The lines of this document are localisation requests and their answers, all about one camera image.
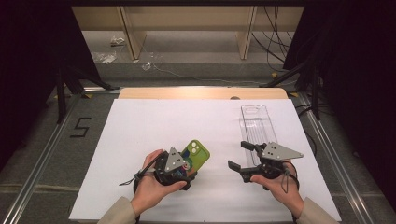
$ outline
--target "smartphone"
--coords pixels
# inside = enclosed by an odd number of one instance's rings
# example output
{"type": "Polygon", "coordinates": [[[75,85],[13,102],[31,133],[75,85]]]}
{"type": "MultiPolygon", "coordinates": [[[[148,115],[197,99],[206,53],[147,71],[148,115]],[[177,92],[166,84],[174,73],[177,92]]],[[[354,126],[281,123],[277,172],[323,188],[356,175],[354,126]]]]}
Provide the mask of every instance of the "smartphone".
{"type": "Polygon", "coordinates": [[[196,172],[209,159],[209,151],[198,140],[192,140],[180,153],[186,162],[179,171],[186,177],[196,175],[196,172]]]}

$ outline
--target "wire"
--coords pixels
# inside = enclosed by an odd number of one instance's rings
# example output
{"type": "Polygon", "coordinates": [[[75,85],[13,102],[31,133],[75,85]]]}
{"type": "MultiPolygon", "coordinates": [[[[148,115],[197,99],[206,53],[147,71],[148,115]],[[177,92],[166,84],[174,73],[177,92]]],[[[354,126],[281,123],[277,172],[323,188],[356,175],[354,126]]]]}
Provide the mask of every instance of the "wire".
{"type": "MultiPolygon", "coordinates": [[[[268,44],[268,49],[271,47],[271,42],[272,42],[272,41],[270,41],[270,43],[268,44]]],[[[282,72],[282,73],[285,72],[285,71],[277,70],[277,69],[275,69],[273,66],[271,66],[270,61],[269,61],[268,51],[267,51],[267,64],[268,64],[268,66],[270,66],[270,68],[273,69],[274,71],[282,72]]]]}
{"type": "Polygon", "coordinates": [[[285,193],[288,193],[288,192],[289,192],[289,177],[291,177],[291,179],[293,179],[293,180],[296,182],[296,184],[297,184],[297,189],[299,189],[299,188],[300,188],[300,182],[298,181],[297,169],[296,169],[296,167],[295,167],[294,164],[291,163],[290,161],[282,161],[282,163],[288,163],[288,164],[290,164],[290,165],[293,167],[294,171],[296,172],[296,175],[292,175],[292,174],[290,173],[289,168],[285,168],[286,171],[285,171],[285,174],[284,174],[283,177],[282,177],[282,182],[281,182],[281,186],[282,186],[283,191],[284,191],[285,193]],[[283,187],[283,182],[284,182],[284,180],[285,180],[285,177],[286,177],[286,189],[284,189],[284,187],[283,187]]]}
{"type": "Polygon", "coordinates": [[[289,32],[286,32],[286,34],[288,34],[288,36],[290,37],[290,40],[293,39],[293,37],[291,37],[291,35],[289,34],[289,32]]]}
{"type": "Polygon", "coordinates": [[[137,172],[136,174],[134,174],[134,178],[132,178],[131,180],[128,180],[126,182],[123,182],[121,184],[119,184],[119,186],[125,186],[125,185],[130,185],[132,183],[132,181],[134,181],[136,179],[136,181],[139,181],[144,175],[146,175],[146,171],[150,168],[150,166],[152,164],[154,164],[154,162],[156,162],[162,155],[163,153],[161,153],[160,155],[158,155],[154,160],[152,160],[143,170],[140,170],[139,172],[137,172]]]}
{"type": "Polygon", "coordinates": [[[279,43],[279,42],[276,42],[275,40],[272,40],[268,35],[265,34],[265,32],[262,32],[262,34],[265,35],[265,37],[267,37],[270,41],[272,41],[272,42],[274,42],[274,43],[276,43],[278,45],[282,45],[282,46],[284,46],[286,48],[290,47],[289,45],[286,45],[286,44],[283,44],[283,43],[279,43]]]}
{"type": "MultiPolygon", "coordinates": [[[[295,106],[295,108],[299,108],[299,107],[304,107],[304,106],[308,106],[308,108],[304,109],[303,111],[301,111],[298,116],[302,116],[304,113],[306,113],[307,111],[312,109],[312,105],[297,105],[295,106]]],[[[309,140],[311,140],[312,144],[314,145],[313,148],[313,153],[314,153],[314,157],[317,156],[318,153],[318,146],[317,143],[315,142],[315,139],[303,128],[305,135],[309,138],[309,140]]]]}
{"type": "Polygon", "coordinates": [[[165,72],[165,73],[172,74],[172,75],[174,75],[174,76],[176,76],[176,77],[192,78],[192,79],[200,80],[200,81],[221,81],[221,82],[233,83],[233,84],[237,84],[237,83],[254,83],[254,84],[259,84],[259,85],[265,85],[265,84],[267,84],[267,83],[256,82],[256,81],[230,81],[230,80],[224,80],[224,79],[219,79],[219,78],[189,77],[189,76],[183,76],[183,75],[180,75],[180,74],[176,74],[176,73],[174,73],[174,72],[172,72],[172,71],[169,71],[169,70],[163,70],[163,69],[157,67],[157,65],[155,65],[155,64],[153,64],[153,65],[154,65],[154,68],[155,68],[156,70],[158,70],[158,71],[160,71],[160,72],[165,72]]]}
{"type": "Polygon", "coordinates": [[[278,15],[278,12],[279,12],[279,7],[278,7],[278,6],[275,6],[275,7],[274,7],[274,14],[275,14],[275,22],[274,22],[274,23],[272,22],[272,20],[271,20],[269,14],[268,14],[268,11],[267,11],[266,7],[264,7],[264,11],[265,11],[265,14],[266,14],[266,16],[267,16],[267,18],[268,18],[268,20],[269,20],[269,22],[271,23],[271,26],[272,26],[272,28],[273,28],[273,34],[271,35],[270,40],[273,41],[273,36],[274,36],[274,34],[275,34],[276,37],[277,37],[278,43],[281,44],[281,45],[279,44],[279,48],[280,48],[280,50],[282,51],[283,56],[286,57],[286,55],[285,55],[285,53],[283,52],[283,49],[282,49],[282,45],[283,45],[282,39],[280,38],[279,33],[278,33],[278,31],[277,31],[277,15],[278,15]]]}
{"type": "Polygon", "coordinates": [[[277,57],[271,50],[269,50],[268,48],[266,48],[266,47],[256,38],[256,36],[255,36],[253,33],[251,33],[251,35],[253,35],[254,39],[256,39],[256,42],[257,42],[257,43],[260,45],[260,47],[262,47],[262,49],[264,49],[267,53],[270,53],[272,56],[274,56],[274,57],[276,57],[277,59],[279,59],[282,63],[285,62],[285,60],[283,60],[283,59],[277,57]]]}
{"type": "Polygon", "coordinates": [[[304,106],[311,106],[311,104],[308,104],[308,105],[297,105],[297,106],[295,106],[294,108],[299,108],[299,107],[304,107],[304,106]]]}

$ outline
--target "metal rail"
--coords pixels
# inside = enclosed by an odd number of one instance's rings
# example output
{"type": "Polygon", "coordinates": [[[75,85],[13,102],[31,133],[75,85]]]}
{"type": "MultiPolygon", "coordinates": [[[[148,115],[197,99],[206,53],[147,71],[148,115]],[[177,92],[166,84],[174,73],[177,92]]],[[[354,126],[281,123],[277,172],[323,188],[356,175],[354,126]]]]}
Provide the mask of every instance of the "metal rail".
{"type": "MultiPolygon", "coordinates": [[[[300,94],[300,101],[303,105],[309,105],[310,101],[305,93],[300,94]]],[[[375,223],[374,219],[370,215],[367,206],[360,196],[358,190],[353,184],[349,174],[347,173],[346,168],[340,160],[340,157],[337,154],[337,151],[332,145],[332,141],[329,136],[326,134],[320,120],[317,120],[311,111],[307,113],[308,118],[312,124],[312,127],[315,130],[316,135],[320,143],[323,146],[323,149],[329,159],[330,164],[332,165],[332,169],[337,175],[338,180],[340,181],[341,187],[348,198],[350,205],[352,206],[353,211],[355,212],[356,217],[358,218],[359,223],[375,223]]]]}
{"type": "Polygon", "coordinates": [[[37,185],[40,177],[42,176],[53,154],[54,149],[58,145],[60,137],[62,136],[62,133],[64,131],[64,127],[66,126],[67,121],[80,97],[81,97],[80,95],[72,96],[70,106],[66,111],[64,119],[62,120],[61,123],[56,124],[56,127],[48,143],[44,147],[44,150],[42,151],[40,157],[38,158],[35,167],[33,168],[32,172],[29,174],[29,177],[23,184],[21,191],[14,200],[13,204],[10,206],[6,218],[3,221],[3,224],[16,224],[20,220],[23,210],[25,209],[26,205],[29,203],[33,191],[35,190],[35,186],[37,185]]]}

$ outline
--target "white table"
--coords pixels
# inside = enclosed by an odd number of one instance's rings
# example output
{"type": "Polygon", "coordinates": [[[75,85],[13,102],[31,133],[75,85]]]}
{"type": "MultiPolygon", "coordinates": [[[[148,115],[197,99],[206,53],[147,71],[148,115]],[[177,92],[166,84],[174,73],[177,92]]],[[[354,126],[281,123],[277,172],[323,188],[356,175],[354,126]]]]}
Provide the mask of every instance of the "white table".
{"type": "Polygon", "coordinates": [[[133,197],[131,186],[120,187],[157,148],[182,150],[198,139],[210,159],[189,190],[164,198],[141,221],[158,223],[263,223],[291,221],[291,214],[269,191],[230,170],[231,160],[246,167],[239,126],[241,105],[265,105],[279,144],[304,153],[293,160],[300,192],[341,220],[320,173],[303,128],[288,99],[277,100],[115,100],[78,194],[70,219],[97,221],[120,197],[133,197]]]}

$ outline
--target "transparent container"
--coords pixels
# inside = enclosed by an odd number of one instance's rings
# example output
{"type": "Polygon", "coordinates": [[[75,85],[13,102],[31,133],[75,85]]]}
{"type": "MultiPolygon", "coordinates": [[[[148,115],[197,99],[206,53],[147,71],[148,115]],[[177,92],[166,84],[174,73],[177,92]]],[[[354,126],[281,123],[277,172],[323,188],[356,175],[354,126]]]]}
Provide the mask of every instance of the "transparent container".
{"type": "MultiPolygon", "coordinates": [[[[242,105],[239,119],[242,139],[251,144],[261,145],[275,142],[276,135],[265,105],[242,105]]],[[[256,151],[246,150],[247,164],[257,166],[260,163],[256,151]]]]}

